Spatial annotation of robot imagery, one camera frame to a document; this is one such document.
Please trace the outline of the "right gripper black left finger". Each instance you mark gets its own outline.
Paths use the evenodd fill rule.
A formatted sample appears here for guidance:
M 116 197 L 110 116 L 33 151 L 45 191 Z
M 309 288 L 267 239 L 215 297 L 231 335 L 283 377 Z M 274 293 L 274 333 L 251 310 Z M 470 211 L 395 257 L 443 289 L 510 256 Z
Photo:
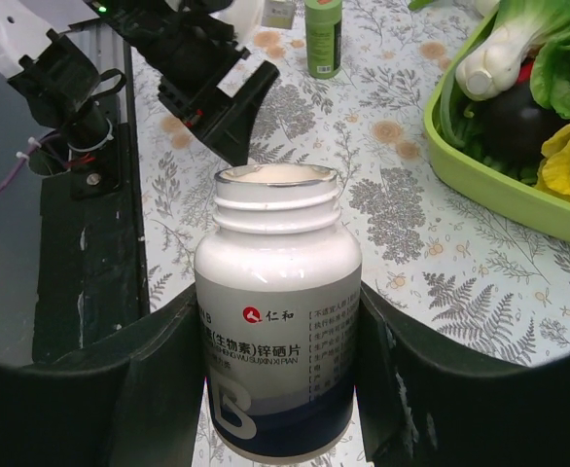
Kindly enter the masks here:
M 203 381 L 189 286 L 51 364 L 0 365 L 0 466 L 189 466 Z

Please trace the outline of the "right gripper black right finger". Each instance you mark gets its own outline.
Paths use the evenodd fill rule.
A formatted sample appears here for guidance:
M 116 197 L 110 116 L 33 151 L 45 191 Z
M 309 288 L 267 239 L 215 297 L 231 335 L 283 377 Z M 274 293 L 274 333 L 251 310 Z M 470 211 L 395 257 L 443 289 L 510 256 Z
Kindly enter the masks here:
M 522 367 L 361 291 L 356 395 L 376 466 L 570 466 L 570 355 Z

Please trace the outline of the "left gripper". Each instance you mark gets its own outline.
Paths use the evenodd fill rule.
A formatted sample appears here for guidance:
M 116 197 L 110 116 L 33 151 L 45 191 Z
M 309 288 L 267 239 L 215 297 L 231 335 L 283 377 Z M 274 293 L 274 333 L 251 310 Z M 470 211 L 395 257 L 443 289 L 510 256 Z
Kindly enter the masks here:
M 119 34 L 161 74 L 160 100 L 229 165 L 248 163 L 259 110 L 279 77 L 264 61 L 234 96 L 220 81 L 247 52 L 215 9 L 120 9 Z

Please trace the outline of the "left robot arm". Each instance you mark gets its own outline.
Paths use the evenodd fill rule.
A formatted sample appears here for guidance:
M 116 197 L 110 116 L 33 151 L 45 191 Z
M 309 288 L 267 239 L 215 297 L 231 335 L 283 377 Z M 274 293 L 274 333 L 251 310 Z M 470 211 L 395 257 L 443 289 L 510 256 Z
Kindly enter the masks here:
M 248 161 L 259 109 L 279 77 L 263 62 L 229 96 L 221 81 L 248 57 L 245 34 L 261 23 L 263 2 L 88 1 L 87 7 L 160 72 L 159 100 L 189 132 L 231 166 Z M 41 126 L 91 161 L 113 139 L 96 106 L 104 74 L 69 38 L 19 1 L 0 1 L 0 73 Z

